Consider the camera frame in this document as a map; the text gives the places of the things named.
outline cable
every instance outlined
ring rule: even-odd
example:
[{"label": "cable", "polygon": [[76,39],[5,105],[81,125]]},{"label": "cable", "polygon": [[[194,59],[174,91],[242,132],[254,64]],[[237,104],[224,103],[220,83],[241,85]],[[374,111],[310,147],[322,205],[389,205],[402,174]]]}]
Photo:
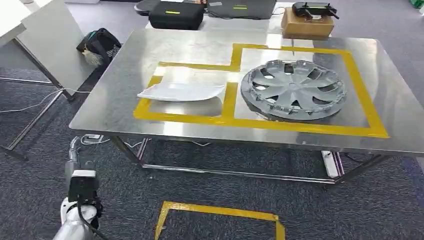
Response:
[{"label": "cable", "polygon": [[107,238],[105,235],[103,235],[103,233],[101,233],[99,230],[95,229],[90,223],[87,222],[87,220],[85,220],[85,218],[83,217],[83,213],[81,212],[81,200],[80,199],[78,199],[78,201],[76,202],[76,206],[78,208],[78,215],[79,215],[79,218],[81,219],[82,223],[84,225],[86,225],[93,233],[97,234],[97,236],[99,236],[101,239],[109,240],[109,238]]},{"label": "cable", "polygon": [[141,142],[137,142],[136,144],[134,144],[134,145],[130,145],[129,143],[127,143],[127,142],[124,142],[128,147],[130,147],[130,148],[135,148],[135,147],[137,147],[138,145],[140,145],[140,144],[142,144],[143,142],[141,141]]},{"label": "cable", "polygon": [[[79,141],[81,142],[81,144],[82,145],[95,145],[95,144],[104,144],[104,143],[106,143],[106,142],[109,142],[109,140],[110,139],[106,139],[106,140],[104,140],[104,141],[99,141],[99,142],[89,142],[89,143],[86,143],[86,142],[84,142],[84,137],[85,137],[85,135],[84,136],[82,136],[80,139],[79,139]],[[131,144],[129,144],[128,142],[124,142],[128,147],[130,147],[130,148],[135,148],[135,147],[137,147],[138,145],[140,145],[140,144],[142,144],[143,143],[143,141],[141,141],[141,142],[137,142],[136,144],[134,144],[134,145],[131,145]]]},{"label": "cable", "polygon": [[198,142],[195,142],[195,141],[192,141],[192,143],[199,145],[200,147],[205,147],[205,146],[208,146],[209,144],[211,144],[210,142],[207,142],[205,144],[201,144],[201,143],[198,143]]},{"label": "cable", "polygon": [[364,163],[364,161],[360,161],[360,160],[356,160],[356,159],[354,159],[354,158],[353,158],[353,157],[351,157],[351,156],[349,155],[349,153],[347,153],[347,152],[345,152],[345,153],[344,153],[344,156],[345,156],[346,158],[350,159],[351,161],[354,161],[355,163],[359,163],[359,164]]},{"label": "cable", "polygon": [[251,16],[234,16],[234,17],[231,17],[231,16],[220,16],[220,15],[218,15],[218,14],[216,14],[216,13],[214,13],[214,12],[212,12],[212,11],[206,11],[206,13],[209,13],[210,15],[212,15],[212,16],[214,16],[214,17],[217,17],[217,18],[220,18],[220,19],[225,19],[225,20],[230,20],[230,19],[251,19],[251,20],[262,20],[261,18],[259,18],[259,17],[251,17]]},{"label": "cable", "polygon": [[22,109],[17,109],[17,110],[5,110],[5,111],[0,111],[0,114],[3,114],[3,113],[12,113],[12,112],[21,112],[21,111],[25,111],[25,110],[27,110],[27,109],[31,109],[31,108],[35,108],[35,107],[38,107],[38,106],[40,106],[48,97],[50,97],[51,95],[53,95],[53,94],[55,94],[55,93],[58,93],[58,92],[60,92],[60,91],[63,91],[63,90],[72,90],[72,91],[74,91],[74,92],[76,92],[76,93],[82,93],[82,94],[89,94],[89,93],[91,93],[90,91],[77,91],[77,90],[74,90],[74,89],[71,89],[71,88],[61,88],[61,89],[59,89],[59,90],[56,90],[56,91],[54,91],[54,92],[52,92],[52,93],[50,93],[50,94],[48,94],[47,96],[45,96],[38,104],[35,104],[35,105],[32,105],[32,106],[28,106],[28,107],[25,107],[25,108],[22,108]]},{"label": "cable", "polygon": [[283,6],[276,7],[276,8],[274,9],[274,12],[272,12],[272,15],[281,15],[281,14],[283,14],[283,13],[284,13],[284,11],[282,11],[282,12],[280,12],[280,13],[276,13],[276,10],[277,10],[277,9],[283,9],[283,8],[284,8]]},{"label": "cable", "polygon": [[89,142],[89,143],[85,143],[85,142],[83,142],[83,138],[84,138],[84,136],[83,136],[83,137],[81,137],[81,138],[79,139],[79,141],[81,142],[81,144],[82,144],[82,145],[103,144],[103,143],[109,142],[109,140],[110,140],[110,139],[107,139],[107,140],[99,141],[99,142]]}]

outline black backpack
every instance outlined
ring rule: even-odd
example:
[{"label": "black backpack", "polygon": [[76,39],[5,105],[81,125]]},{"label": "black backpack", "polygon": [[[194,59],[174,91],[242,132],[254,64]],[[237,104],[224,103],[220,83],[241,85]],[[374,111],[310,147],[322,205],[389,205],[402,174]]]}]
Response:
[{"label": "black backpack", "polygon": [[99,28],[89,32],[76,49],[81,53],[90,51],[100,55],[103,58],[103,65],[108,66],[121,47],[121,43],[112,33],[105,28]]}]

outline black cable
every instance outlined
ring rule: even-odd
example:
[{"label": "black cable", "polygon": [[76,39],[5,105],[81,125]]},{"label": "black cable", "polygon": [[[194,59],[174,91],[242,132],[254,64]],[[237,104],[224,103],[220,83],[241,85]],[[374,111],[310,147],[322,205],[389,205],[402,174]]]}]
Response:
[{"label": "black cable", "polygon": [[220,16],[212,11],[206,11],[206,13],[209,13],[210,15],[220,18],[220,19],[225,19],[225,20],[230,20],[230,19],[250,19],[250,20],[262,20],[259,17],[251,17],[251,16]]},{"label": "black cable", "polygon": [[105,235],[103,235],[103,233],[101,233],[99,230],[95,229],[90,223],[88,223],[84,219],[83,213],[81,212],[81,201],[80,200],[77,201],[76,207],[78,208],[78,215],[79,215],[79,218],[81,219],[82,223],[84,225],[86,225],[91,231],[93,231],[93,233],[97,234],[97,236],[99,236],[101,239],[109,240],[109,238],[107,238]]},{"label": "black cable", "polygon": [[347,152],[345,152],[345,153],[344,153],[344,156],[345,156],[346,158],[348,158],[348,159],[350,159],[350,160],[354,161],[355,163],[359,163],[359,164],[364,163],[364,161],[359,161],[359,160],[354,159],[354,158],[353,158],[353,157],[351,157],[351,156],[349,155],[349,153],[347,153]]}]

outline metal table frame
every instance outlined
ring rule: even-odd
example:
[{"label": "metal table frame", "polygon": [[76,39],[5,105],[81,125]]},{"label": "metal table frame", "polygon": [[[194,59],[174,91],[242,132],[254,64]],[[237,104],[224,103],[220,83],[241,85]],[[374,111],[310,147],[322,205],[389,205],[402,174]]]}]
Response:
[{"label": "metal table frame", "polygon": [[296,181],[296,182],[309,182],[309,183],[320,183],[326,184],[328,186],[336,186],[341,183],[344,183],[347,180],[354,178],[365,172],[367,169],[374,167],[375,165],[381,163],[382,161],[389,159],[388,155],[374,155],[372,158],[365,160],[360,165],[356,166],[350,171],[345,172],[343,169],[342,161],[340,159],[340,154],[338,152],[332,152],[334,157],[335,166],[337,168],[338,177],[335,178],[312,178],[312,177],[298,177],[298,176],[287,176],[287,175],[270,175],[262,173],[252,173],[252,172],[240,172],[240,171],[225,171],[225,170],[215,170],[215,169],[201,169],[201,168],[189,168],[189,167],[178,167],[178,166],[165,166],[165,165],[154,165],[148,164],[143,161],[143,155],[149,142],[149,138],[144,138],[140,144],[137,154],[135,154],[118,136],[110,136],[110,140],[115,144],[115,146],[121,150],[125,156],[130,159],[135,164],[141,165],[144,169],[159,169],[159,170],[169,170],[169,171],[180,171],[186,173],[198,173],[198,174],[219,174],[219,175],[232,175],[232,176],[242,176],[249,178],[260,178],[260,179],[275,179],[275,180],[285,180],[285,181]]},{"label": "metal table frame", "polygon": [[[25,56],[50,80],[48,81],[34,81],[26,79],[17,79],[17,78],[7,78],[0,77],[0,82],[6,83],[19,83],[19,84],[33,84],[33,85],[43,85],[43,86],[55,86],[58,90],[63,89],[63,86],[58,82],[58,80],[41,64],[30,52],[29,50],[21,44],[18,39],[12,40],[20,50],[25,54]],[[28,132],[34,127],[34,125],[41,119],[41,117],[49,110],[49,108],[59,99],[61,95],[64,95],[68,101],[73,100],[73,96],[70,95],[67,91],[62,90],[53,96],[53,98],[42,108],[42,110],[29,122],[29,124],[13,139],[13,141],[6,147],[0,145],[0,151],[4,152],[14,158],[26,161],[28,158],[20,154],[14,149],[19,144],[19,142],[28,134]]]}]

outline yellow tape on floor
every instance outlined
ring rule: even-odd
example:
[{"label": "yellow tape on floor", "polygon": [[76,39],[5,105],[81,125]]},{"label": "yellow tape on floor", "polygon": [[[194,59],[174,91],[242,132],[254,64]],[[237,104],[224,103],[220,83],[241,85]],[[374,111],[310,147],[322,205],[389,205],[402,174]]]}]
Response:
[{"label": "yellow tape on floor", "polygon": [[284,226],[280,223],[279,217],[271,213],[164,201],[162,209],[160,210],[159,219],[157,221],[156,232],[154,233],[154,240],[159,240],[162,228],[164,227],[165,219],[167,218],[170,209],[274,221],[275,239],[284,240],[286,238],[286,231],[284,229]]}]

